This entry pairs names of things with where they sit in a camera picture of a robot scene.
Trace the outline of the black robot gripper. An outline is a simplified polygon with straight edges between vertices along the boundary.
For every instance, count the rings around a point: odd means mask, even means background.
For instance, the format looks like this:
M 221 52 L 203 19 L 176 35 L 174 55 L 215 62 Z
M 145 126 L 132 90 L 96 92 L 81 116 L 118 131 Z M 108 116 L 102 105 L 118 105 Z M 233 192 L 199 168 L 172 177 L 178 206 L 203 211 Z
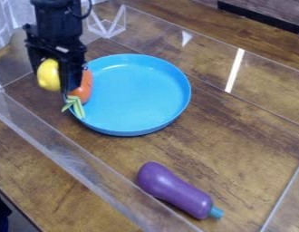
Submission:
M 25 46 L 32 70 L 37 73 L 45 57 L 57 57 L 60 91 L 62 94 L 80 87 L 85 68 L 86 51 L 82 35 L 81 0 L 30 0 L 34 9 L 34 24 L 25 24 Z

